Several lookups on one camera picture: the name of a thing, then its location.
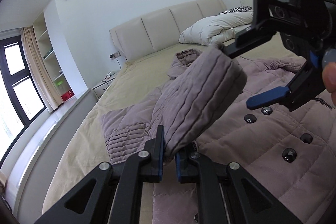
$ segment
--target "silver bolt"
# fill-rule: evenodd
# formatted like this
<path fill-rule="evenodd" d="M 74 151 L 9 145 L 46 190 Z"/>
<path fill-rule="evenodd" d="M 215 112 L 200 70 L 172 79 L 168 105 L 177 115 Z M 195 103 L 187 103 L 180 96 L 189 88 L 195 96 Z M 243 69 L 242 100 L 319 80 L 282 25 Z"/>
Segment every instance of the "silver bolt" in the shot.
<path fill-rule="evenodd" d="M 229 165 L 229 167 L 230 167 L 232 170 L 237 170 L 237 169 L 239 169 L 240 165 L 239 165 L 239 163 L 237 163 L 237 162 L 231 162 L 230 165 Z"/>
<path fill-rule="evenodd" d="M 99 165 L 99 169 L 100 170 L 107 170 L 110 168 L 110 164 L 108 162 L 102 162 L 100 165 Z"/>
<path fill-rule="evenodd" d="M 192 158 L 192 159 L 198 159 L 200 156 L 201 155 L 198 152 L 191 152 L 190 153 L 190 158 Z"/>
<path fill-rule="evenodd" d="M 138 156 L 139 156 L 140 158 L 146 158 L 146 157 L 148 157 L 148 155 L 149 155 L 149 152 L 146 151 L 146 150 L 142 150 L 142 151 L 140 151 L 139 154 L 138 154 Z"/>

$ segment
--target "window frame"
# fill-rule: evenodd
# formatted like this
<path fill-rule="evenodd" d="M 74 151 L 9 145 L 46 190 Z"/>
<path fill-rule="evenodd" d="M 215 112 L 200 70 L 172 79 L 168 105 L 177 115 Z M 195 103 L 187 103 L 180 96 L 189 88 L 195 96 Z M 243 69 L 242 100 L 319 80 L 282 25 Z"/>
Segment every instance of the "window frame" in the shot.
<path fill-rule="evenodd" d="M 6 59 L 6 54 L 5 54 L 5 47 L 11 44 L 17 44 L 20 47 L 20 52 L 21 52 L 21 57 L 23 60 L 23 63 L 25 65 L 25 68 L 23 70 L 20 70 L 13 75 L 10 74 L 9 72 L 9 67 Z M 25 54 L 23 51 L 23 46 L 22 46 L 22 41 L 21 41 L 21 36 L 16 36 L 16 37 L 10 37 L 6 38 L 0 41 L 0 68 L 1 68 L 1 75 L 0 77 L 3 78 L 4 85 L 6 87 L 9 99 L 14 107 L 14 110 L 16 111 L 19 119 L 21 120 L 23 124 L 23 129 L 19 132 L 19 134 L 14 138 L 14 140 L 11 142 L 9 147 L 7 148 L 5 154 L 3 155 L 2 159 L 0 160 L 0 167 L 2 166 L 5 158 L 9 154 L 10 150 L 13 148 L 14 144 L 16 141 L 20 138 L 20 136 L 23 134 L 23 132 L 28 128 L 28 126 L 40 115 L 45 109 L 46 106 L 36 88 L 36 85 L 33 81 L 32 75 L 30 73 L 30 70 L 28 68 L 28 64 L 25 58 Z M 38 94 L 42 104 L 43 108 L 31 119 L 29 120 L 27 114 L 25 113 L 24 109 L 22 108 L 19 99 L 16 96 L 16 93 L 14 91 L 14 87 L 21 82 L 23 82 L 26 79 L 31 79 L 31 82 L 33 83 L 33 86 L 36 90 L 36 93 Z"/>

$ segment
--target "bed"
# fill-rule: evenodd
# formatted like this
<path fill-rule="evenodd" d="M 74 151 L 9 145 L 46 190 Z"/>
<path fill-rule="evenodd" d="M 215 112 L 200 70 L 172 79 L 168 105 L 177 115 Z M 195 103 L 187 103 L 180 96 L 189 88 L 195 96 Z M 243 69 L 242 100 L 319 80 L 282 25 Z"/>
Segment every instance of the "bed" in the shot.
<path fill-rule="evenodd" d="M 196 44 L 180 44 L 183 30 L 199 19 L 226 10 L 222 0 L 197 0 L 178 4 L 135 18 L 110 30 L 113 43 L 128 62 L 78 128 L 66 148 L 48 189 L 43 213 L 102 161 L 109 161 L 101 133 L 100 117 L 141 101 L 148 92 L 169 78 L 166 75 L 173 55 L 189 48 L 206 49 Z M 293 56 L 279 34 L 243 56 L 281 58 Z M 152 223 L 153 184 L 145 183 L 140 223 Z"/>

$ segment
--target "red box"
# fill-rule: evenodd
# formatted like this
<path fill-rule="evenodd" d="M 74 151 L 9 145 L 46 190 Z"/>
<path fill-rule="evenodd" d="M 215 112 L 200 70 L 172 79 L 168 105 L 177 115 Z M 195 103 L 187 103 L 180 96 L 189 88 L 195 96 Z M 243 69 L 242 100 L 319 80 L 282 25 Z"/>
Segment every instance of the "red box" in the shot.
<path fill-rule="evenodd" d="M 62 97 L 63 101 L 65 102 L 66 100 L 70 99 L 74 95 L 75 94 L 73 93 L 73 91 L 69 90 L 69 91 L 65 92 L 61 97 Z"/>

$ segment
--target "headboard panel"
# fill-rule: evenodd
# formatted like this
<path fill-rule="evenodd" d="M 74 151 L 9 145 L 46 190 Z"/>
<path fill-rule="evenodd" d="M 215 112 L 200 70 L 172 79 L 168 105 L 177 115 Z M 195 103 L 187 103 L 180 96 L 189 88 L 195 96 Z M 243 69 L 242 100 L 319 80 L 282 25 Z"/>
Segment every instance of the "headboard panel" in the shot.
<path fill-rule="evenodd" d="M 134 60 L 177 44 L 198 20 L 226 10 L 222 0 L 196 0 L 163 8 L 110 30 L 114 46 Z"/>

